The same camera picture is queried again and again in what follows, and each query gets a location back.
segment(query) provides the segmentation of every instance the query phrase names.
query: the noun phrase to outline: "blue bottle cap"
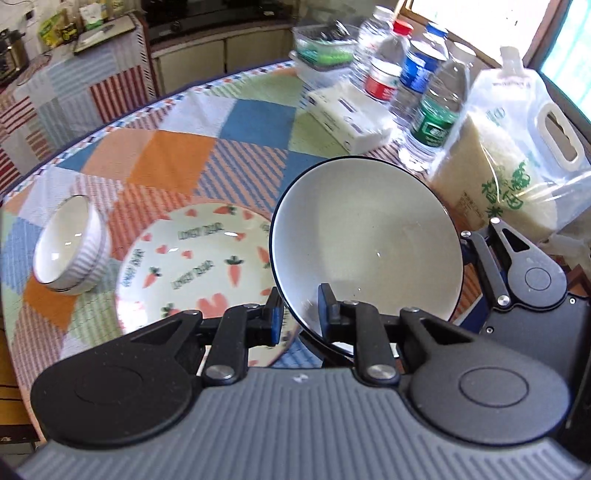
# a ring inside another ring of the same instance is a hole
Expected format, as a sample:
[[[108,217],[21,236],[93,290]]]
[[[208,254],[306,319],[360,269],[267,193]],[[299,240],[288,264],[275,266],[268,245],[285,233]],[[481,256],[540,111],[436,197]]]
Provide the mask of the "blue bottle cap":
[[[443,38],[447,37],[447,29],[443,28],[441,25],[437,25],[434,22],[429,22],[427,24],[427,26],[425,27],[425,30],[428,33],[432,33],[433,35],[436,35],[438,37],[443,37]]]

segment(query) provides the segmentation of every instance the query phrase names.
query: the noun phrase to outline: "water bottle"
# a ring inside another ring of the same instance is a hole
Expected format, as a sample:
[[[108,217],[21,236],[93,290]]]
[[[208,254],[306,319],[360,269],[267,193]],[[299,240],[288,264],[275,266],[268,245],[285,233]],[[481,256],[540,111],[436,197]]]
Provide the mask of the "water bottle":
[[[402,161],[407,167],[424,170],[439,151],[460,112],[470,90],[470,64],[476,54],[454,43],[451,58],[436,71],[421,98],[417,114],[408,127]]]
[[[398,86],[402,65],[410,47],[409,36],[413,26],[396,20],[394,35],[379,46],[371,60],[365,91],[378,102],[388,104]]]
[[[357,49],[351,62],[351,83],[363,90],[369,72],[369,64],[378,47],[392,34],[394,12],[385,7],[375,7],[372,18],[359,27]]]
[[[445,38],[447,30],[433,22],[425,27],[425,32],[410,42],[400,83],[392,96],[390,112],[398,125],[398,138],[415,117],[423,92],[437,68],[449,58]]]

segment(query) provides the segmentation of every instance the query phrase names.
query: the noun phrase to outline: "white handle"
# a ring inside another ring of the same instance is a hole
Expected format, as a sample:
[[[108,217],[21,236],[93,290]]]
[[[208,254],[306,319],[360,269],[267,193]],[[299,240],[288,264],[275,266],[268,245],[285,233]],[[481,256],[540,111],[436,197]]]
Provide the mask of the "white handle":
[[[548,131],[548,127],[546,126],[546,117],[549,113],[554,115],[554,117],[556,118],[556,122],[560,125],[564,134],[566,135],[566,138],[569,139],[570,144],[573,146],[574,151],[576,153],[574,159],[567,160],[564,157],[564,154],[562,153],[562,150],[556,143],[556,140]],[[570,125],[570,122],[568,121],[560,107],[558,107],[558,105],[556,105],[551,100],[546,102],[540,109],[540,113],[538,113],[536,127],[542,139],[544,140],[546,145],[548,145],[548,148],[552,152],[552,155],[554,156],[554,159],[556,160],[558,165],[560,165],[568,171],[577,170],[581,162],[586,159],[583,144],[581,143],[581,140],[579,140],[579,137],[575,133],[572,125]]]

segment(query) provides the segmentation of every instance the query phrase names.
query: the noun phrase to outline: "stacked bowl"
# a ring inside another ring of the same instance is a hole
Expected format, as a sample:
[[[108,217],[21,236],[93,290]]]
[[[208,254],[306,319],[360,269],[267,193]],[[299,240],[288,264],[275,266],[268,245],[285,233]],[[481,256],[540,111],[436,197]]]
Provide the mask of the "stacked bowl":
[[[44,227],[33,255],[33,274],[48,289],[78,295],[104,276],[111,235],[84,195],[63,201]]]

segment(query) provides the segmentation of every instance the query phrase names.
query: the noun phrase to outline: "white plastic bag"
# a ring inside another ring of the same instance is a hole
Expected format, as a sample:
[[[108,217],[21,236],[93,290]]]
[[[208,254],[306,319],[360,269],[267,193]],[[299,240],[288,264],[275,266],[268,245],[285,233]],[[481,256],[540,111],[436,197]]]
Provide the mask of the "white plastic bag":
[[[539,242],[591,206],[591,166],[541,77],[524,70],[516,48],[502,47],[501,54],[502,69],[476,78],[428,181],[470,229],[497,216]],[[548,114],[570,140],[574,159],[550,135]]]

